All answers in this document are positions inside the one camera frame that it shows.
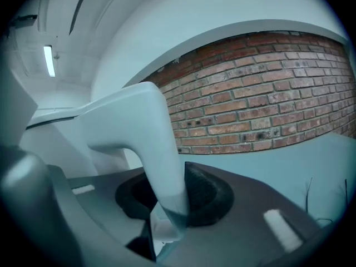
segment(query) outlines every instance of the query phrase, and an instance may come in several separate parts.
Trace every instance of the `brick wall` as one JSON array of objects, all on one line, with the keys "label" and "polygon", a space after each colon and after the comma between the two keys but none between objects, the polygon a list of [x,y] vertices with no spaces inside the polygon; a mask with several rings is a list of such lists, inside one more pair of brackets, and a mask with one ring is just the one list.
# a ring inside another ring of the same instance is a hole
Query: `brick wall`
[{"label": "brick wall", "polygon": [[167,99],[178,151],[229,154],[355,136],[355,80],[341,44],[297,32],[227,38],[145,81]]}]

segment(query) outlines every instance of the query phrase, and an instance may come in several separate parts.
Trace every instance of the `fluorescent ceiling light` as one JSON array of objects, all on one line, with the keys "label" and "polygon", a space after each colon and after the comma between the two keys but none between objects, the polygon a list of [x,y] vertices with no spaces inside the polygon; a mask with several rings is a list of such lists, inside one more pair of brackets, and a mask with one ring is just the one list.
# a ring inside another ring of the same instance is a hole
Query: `fluorescent ceiling light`
[{"label": "fluorescent ceiling light", "polygon": [[52,47],[51,46],[44,46],[44,56],[46,59],[46,64],[47,64],[47,69],[48,73],[50,74],[51,77],[55,77],[55,67],[53,66],[53,58],[52,58]]}]

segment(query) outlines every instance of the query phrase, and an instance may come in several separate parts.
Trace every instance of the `white ceiling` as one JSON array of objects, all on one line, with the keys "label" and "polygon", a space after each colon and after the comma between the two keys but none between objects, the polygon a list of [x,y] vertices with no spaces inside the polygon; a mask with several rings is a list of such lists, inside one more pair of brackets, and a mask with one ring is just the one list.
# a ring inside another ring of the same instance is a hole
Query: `white ceiling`
[{"label": "white ceiling", "polygon": [[[1,40],[2,52],[23,80],[52,78],[90,87],[98,62],[124,21],[147,0],[83,0],[73,31],[70,26],[79,0],[30,0],[18,16],[37,14],[31,27],[11,28]],[[56,77],[47,72],[43,46],[51,45]]]}]

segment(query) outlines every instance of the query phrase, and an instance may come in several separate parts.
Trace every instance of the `ceiling light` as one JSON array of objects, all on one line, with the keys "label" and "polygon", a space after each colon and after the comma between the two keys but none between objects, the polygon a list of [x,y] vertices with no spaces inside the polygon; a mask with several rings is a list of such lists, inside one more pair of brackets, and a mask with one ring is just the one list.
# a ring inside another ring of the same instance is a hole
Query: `ceiling light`
[{"label": "ceiling light", "polygon": [[46,64],[47,64],[47,69],[48,73],[50,74],[51,77],[55,77],[55,67],[53,66],[53,58],[52,58],[52,47],[51,46],[44,46],[44,56],[46,59]]}]

